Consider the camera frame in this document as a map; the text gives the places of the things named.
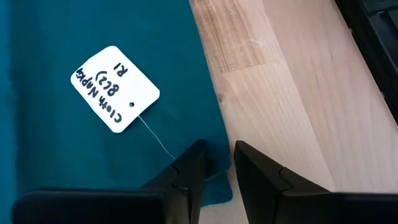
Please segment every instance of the wooden table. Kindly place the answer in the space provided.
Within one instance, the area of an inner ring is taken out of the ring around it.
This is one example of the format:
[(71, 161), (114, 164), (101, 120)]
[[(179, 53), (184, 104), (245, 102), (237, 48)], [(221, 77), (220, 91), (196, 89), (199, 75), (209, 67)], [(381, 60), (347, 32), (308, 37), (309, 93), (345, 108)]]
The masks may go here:
[[(192, 0), (231, 147), (331, 191), (398, 192), (398, 128), (333, 0)], [(247, 223), (234, 199), (201, 223)]]

